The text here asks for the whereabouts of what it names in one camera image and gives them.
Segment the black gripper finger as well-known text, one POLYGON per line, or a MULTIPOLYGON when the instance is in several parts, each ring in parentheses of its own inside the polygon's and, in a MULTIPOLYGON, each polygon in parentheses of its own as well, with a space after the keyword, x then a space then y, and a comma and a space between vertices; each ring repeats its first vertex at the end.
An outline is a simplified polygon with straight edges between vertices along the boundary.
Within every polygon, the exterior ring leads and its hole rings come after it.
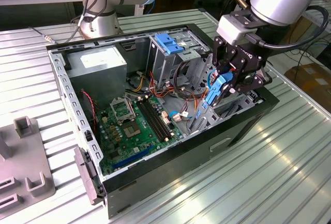
POLYGON ((246 76, 242 82, 238 82, 235 86, 231 85, 229 92, 231 94, 243 94, 270 83, 272 83, 271 76, 264 70, 264 68, 261 68, 254 74, 246 76))
POLYGON ((214 38, 212 63, 219 75, 231 72, 237 79, 245 64, 240 55, 238 47, 228 44, 221 36, 214 38))

